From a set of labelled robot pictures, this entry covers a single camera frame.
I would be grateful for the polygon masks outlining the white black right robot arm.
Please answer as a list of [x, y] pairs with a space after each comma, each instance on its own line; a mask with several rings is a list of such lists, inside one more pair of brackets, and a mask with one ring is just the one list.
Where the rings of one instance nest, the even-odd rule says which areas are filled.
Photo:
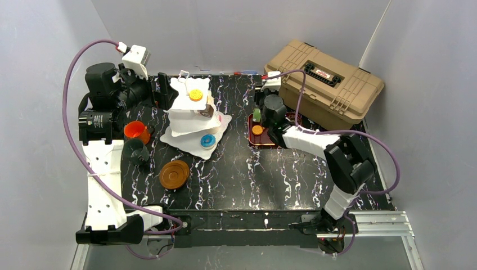
[[285, 149], [297, 149], [326, 161], [334, 186], [322, 216], [338, 221], [376, 171], [375, 162], [356, 134], [324, 134], [294, 125], [284, 101], [269, 89], [256, 90], [254, 102], [269, 139]]

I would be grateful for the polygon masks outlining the orange plastic cup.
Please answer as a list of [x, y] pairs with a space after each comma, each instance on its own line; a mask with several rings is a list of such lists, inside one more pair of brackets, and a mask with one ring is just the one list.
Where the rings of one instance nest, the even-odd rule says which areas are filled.
[[123, 132], [127, 139], [139, 139], [144, 145], [148, 144], [154, 133], [153, 126], [147, 126], [141, 121], [132, 121], [125, 125]]

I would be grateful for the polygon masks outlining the white three-tier cake stand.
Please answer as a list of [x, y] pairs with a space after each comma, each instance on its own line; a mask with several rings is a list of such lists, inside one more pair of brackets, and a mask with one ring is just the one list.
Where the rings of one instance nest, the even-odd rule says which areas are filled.
[[[193, 156], [208, 160], [217, 148], [222, 139], [232, 116], [220, 112], [209, 90], [209, 78], [192, 78], [190, 73], [182, 70], [177, 78], [170, 80], [170, 85], [178, 91], [179, 95], [175, 99], [171, 109], [166, 111], [169, 126], [164, 134], [160, 136], [160, 141], [169, 146], [175, 147]], [[204, 96], [201, 101], [191, 101], [188, 94], [190, 90], [200, 89]], [[211, 118], [201, 116], [198, 111], [206, 108], [206, 104], [213, 105], [215, 111]], [[209, 129], [221, 126], [220, 131], [213, 134], [217, 143], [214, 148], [204, 149], [200, 146], [200, 139], [203, 135], [210, 134]]]

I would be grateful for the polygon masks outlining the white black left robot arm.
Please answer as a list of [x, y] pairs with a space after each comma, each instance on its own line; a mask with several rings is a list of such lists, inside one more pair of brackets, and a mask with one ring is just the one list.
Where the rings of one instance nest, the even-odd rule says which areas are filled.
[[88, 93], [79, 105], [79, 140], [88, 171], [88, 209], [76, 232], [79, 244], [139, 244], [163, 220], [162, 208], [127, 213], [122, 202], [122, 154], [137, 163], [149, 158], [146, 144], [126, 139], [127, 113], [138, 105], [168, 110], [178, 92], [166, 73], [139, 76], [124, 65], [103, 62], [87, 68]]

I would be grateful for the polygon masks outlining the green swirl roll cake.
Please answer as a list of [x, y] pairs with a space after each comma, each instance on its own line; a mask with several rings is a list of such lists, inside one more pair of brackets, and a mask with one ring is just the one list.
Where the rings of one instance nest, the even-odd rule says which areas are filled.
[[252, 121], [253, 121], [253, 122], [260, 123], [260, 122], [261, 122], [261, 118], [262, 118], [261, 110], [260, 110], [259, 108], [255, 108], [255, 109], [254, 109], [254, 112], [253, 112], [253, 115], [252, 115]]

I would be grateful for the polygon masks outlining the brown round wooden lid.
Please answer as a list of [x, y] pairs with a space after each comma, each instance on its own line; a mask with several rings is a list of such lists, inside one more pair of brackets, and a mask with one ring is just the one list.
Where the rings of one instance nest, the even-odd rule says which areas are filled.
[[174, 160], [165, 164], [159, 174], [160, 184], [168, 190], [182, 187], [190, 176], [190, 169], [182, 160]]

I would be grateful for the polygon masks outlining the dark green cup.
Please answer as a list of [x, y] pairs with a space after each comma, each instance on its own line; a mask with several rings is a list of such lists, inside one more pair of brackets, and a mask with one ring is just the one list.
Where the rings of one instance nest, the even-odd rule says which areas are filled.
[[121, 156], [134, 165], [145, 165], [150, 159], [146, 145], [138, 138], [126, 140]]

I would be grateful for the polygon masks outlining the chocolate swirl roll cake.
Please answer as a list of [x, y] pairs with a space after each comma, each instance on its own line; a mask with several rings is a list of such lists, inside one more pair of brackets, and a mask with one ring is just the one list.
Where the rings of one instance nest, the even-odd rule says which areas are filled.
[[206, 104], [206, 108], [203, 110], [199, 110], [198, 113], [203, 117], [211, 118], [214, 115], [214, 111], [215, 109], [213, 105]]

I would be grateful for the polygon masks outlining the tan plastic toolbox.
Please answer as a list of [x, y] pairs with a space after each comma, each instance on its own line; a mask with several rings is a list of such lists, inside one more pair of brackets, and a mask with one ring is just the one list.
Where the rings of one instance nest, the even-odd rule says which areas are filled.
[[279, 96], [291, 109], [327, 131], [359, 124], [384, 88], [379, 77], [342, 62], [308, 43], [289, 42], [264, 66], [281, 78]]

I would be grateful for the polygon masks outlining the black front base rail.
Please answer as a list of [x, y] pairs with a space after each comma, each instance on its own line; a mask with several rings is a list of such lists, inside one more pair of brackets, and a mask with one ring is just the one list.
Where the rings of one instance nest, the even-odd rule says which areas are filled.
[[177, 248], [206, 246], [298, 246], [316, 248], [318, 237], [292, 223], [318, 210], [179, 210], [169, 213], [187, 223], [175, 238]]

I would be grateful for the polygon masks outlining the red blue screwdriver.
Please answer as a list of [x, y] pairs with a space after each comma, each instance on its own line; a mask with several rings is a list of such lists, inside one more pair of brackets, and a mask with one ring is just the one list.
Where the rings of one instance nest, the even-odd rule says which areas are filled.
[[254, 70], [243, 70], [243, 71], [235, 71], [233, 75], [257, 75], [258, 73]]

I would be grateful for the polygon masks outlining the white coconut ball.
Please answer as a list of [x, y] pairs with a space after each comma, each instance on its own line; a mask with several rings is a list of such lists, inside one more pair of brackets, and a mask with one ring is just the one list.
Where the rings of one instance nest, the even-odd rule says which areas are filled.
[[221, 130], [221, 126], [209, 129], [210, 134], [216, 134]]

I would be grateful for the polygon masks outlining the blue sprinkled donut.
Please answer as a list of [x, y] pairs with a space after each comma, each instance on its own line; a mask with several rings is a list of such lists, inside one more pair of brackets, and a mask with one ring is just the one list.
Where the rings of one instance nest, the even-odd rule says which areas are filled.
[[215, 147], [217, 139], [212, 134], [203, 135], [200, 139], [200, 146], [204, 149], [212, 149]]

